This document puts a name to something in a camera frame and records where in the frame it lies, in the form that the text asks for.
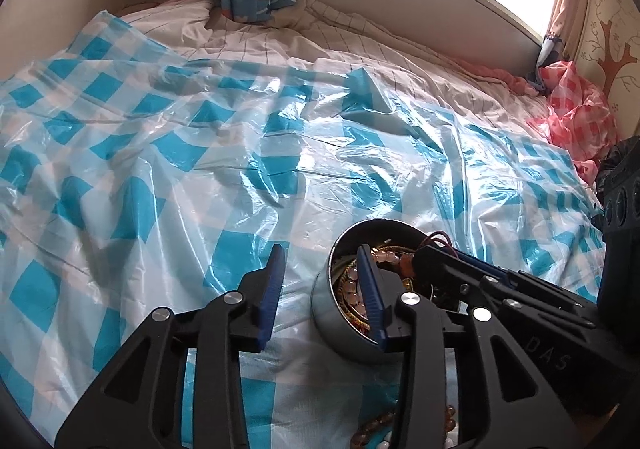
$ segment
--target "metal tin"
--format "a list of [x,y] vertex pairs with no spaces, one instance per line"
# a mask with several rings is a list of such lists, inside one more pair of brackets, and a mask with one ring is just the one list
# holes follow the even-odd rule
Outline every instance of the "metal tin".
[[387,239],[391,239],[392,245],[417,249],[425,237],[425,233],[415,227],[396,220],[368,220],[352,225],[335,241],[311,293],[311,314],[322,338],[335,352],[369,365],[395,363],[401,360],[398,353],[380,351],[374,340],[354,328],[343,315],[331,281],[334,260],[354,254],[363,243],[373,247]]

